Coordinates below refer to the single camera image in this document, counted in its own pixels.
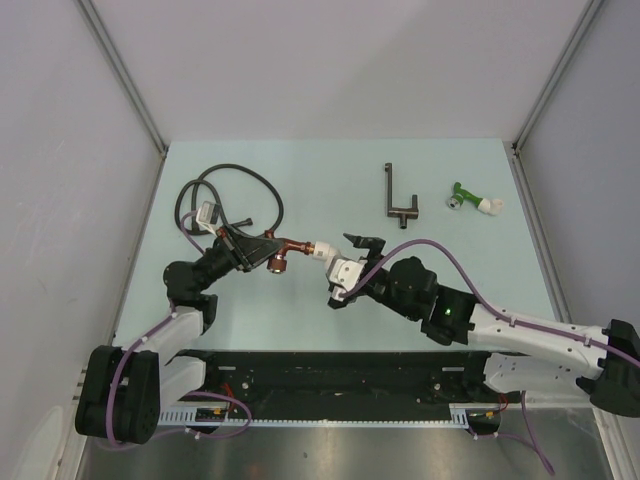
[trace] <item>copper elbow pipe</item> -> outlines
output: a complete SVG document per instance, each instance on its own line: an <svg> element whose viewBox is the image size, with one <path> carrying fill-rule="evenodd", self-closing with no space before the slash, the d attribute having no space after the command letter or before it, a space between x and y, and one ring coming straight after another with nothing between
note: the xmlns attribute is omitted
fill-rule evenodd
<svg viewBox="0 0 640 480"><path fill-rule="evenodd" d="M269 234L271 234L271 238L273 238L273 233L267 232L267 237ZM300 252L305 255L311 255L313 253L314 246L311 242L296 242L288 238L281 238L280 240L284 241L284 246L267 262L267 269L271 273L280 274L287 270L287 260L285 256L289 251Z"/></svg>

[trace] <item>black cable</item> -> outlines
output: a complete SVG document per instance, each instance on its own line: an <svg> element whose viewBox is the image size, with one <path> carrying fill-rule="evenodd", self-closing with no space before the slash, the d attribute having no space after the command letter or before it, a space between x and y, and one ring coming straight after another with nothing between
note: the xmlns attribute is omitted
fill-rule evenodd
<svg viewBox="0 0 640 480"><path fill-rule="evenodd" d="M180 190L180 193L178 194L178 199L176 200L176 206L173 212L173 218L176 223L176 226L180 228L180 218L181 218L180 207L182 206L182 200L184 199L184 196L186 195L187 191L191 187L193 187L193 190L191 192L191 211L194 211L198 208L196 203L198 201L197 199L198 188L200 187L200 185L209 189L216 203L219 205L220 219L222 221L222 224L226 227L229 226L229 221L227 220L227 216L224 212L224 208L222 206L222 200L220 199L220 195L218 194L218 191L211 183L205 180L205 177L210 173L215 172L216 170L222 170L225 168L232 169L232 170L240 170L241 172L251 175L253 178L255 178L260 183L262 183L265 187L267 187L271 193L273 193L273 196L275 197L276 202L278 203L278 217L276 218L275 223L269 228L269 230L275 231L280 226L280 224L282 223L282 219L284 218L284 204L282 203L282 198L280 197L278 190L276 190L276 188L271 183L269 183L269 181L266 178L264 178L262 175L254 172L253 170L247 167L243 167L242 165L237 165L235 163L221 163L219 165L214 165L213 167L209 167L204 172L202 172L197 179L188 181L184 185L184 187L182 187L182 190ZM198 227L198 224L195 221L195 218L192 218L191 229L187 229L187 233L189 235L196 236L196 235L207 235L210 232L206 230L200 230L200 228Z"/></svg>

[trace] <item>white connector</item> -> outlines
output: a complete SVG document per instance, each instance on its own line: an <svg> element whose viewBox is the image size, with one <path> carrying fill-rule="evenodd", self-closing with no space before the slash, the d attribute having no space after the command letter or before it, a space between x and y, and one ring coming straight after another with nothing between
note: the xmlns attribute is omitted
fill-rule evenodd
<svg viewBox="0 0 640 480"><path fill-rule="evenodd" d="M337 255L340 255L340 250L337 248L332 247L326 242L316 242L313 246L313 254L311 257L321 262L326 262Z"/></svg>
<svg viewBox="0 0 640 480"><path fill-rule="evenodd" d="M483 198L478 205L478 210L482 213L486 213L488 215L496 216L500 212L502 212L502 207L504 206L504 202L499 198L495 198L493 200L489 200L488 198Z"/></svg>
<svg viewBox="0 0 640 480"><path fill-rule="evenodd" d="M211 202L203 202L196 212L196 223L208 232L216 233L216 206Z"/></svg>

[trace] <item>light blue tabletop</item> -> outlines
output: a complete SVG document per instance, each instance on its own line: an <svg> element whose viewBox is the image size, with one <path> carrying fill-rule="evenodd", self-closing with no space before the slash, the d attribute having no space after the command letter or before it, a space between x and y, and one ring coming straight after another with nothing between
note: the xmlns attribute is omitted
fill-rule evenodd
<svg viewBox="0 0 640 480"><path fill-rule="evenodd" d="M384 164L394 168L394 205L408 207L418 194L420 218L406 230L385 215ZM164 268L193 261L198 252L173 223L178 192L218 163L239 163L265 176L280 191L285 216L277 236L326 241L357 258L343 232L378 236L387 249L414 238L443 243L460 260L492 303L553 319L533 243L497 139L176 142L171 145L142 241L114 343L126 342L167 312ZM276 216L276 203L255 179L219 171L208 180L219 190L230 221L252 217L258 234ZM503 212L490 217L466 202L458 211L445 201L454 182L479 196L501 198ZM199 202L211 199L201 188ZM188 210L185 201L183 212ZM210 246L212 236L198 237ZM435 271L440 284L467 290L438 251L417 246L406 252ZM193 348L217 350L416 351L445 350L420 333L419 323L368 298L334 311L323 265L295 253L287 272L261 266L250 274L231 272L208 291L219 295L218 316ZM451 349L463 350L459 345Z"/></svg>

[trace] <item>green toy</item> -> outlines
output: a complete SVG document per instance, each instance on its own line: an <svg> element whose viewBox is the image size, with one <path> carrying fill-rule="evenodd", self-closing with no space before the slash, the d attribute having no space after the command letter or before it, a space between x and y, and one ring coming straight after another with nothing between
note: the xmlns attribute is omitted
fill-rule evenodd
<svg viewBox="0 0 640 480"><path fill-rule="evenodd" d="M453 195L447 200L447 205L453 210L458 210L462 207L465 200L473 203L482 213L489 215L498 215L504 206L504 202L500 199L489 200L487 198L477 197L469 190L463 189L460 182L454 183Z"/></svg>

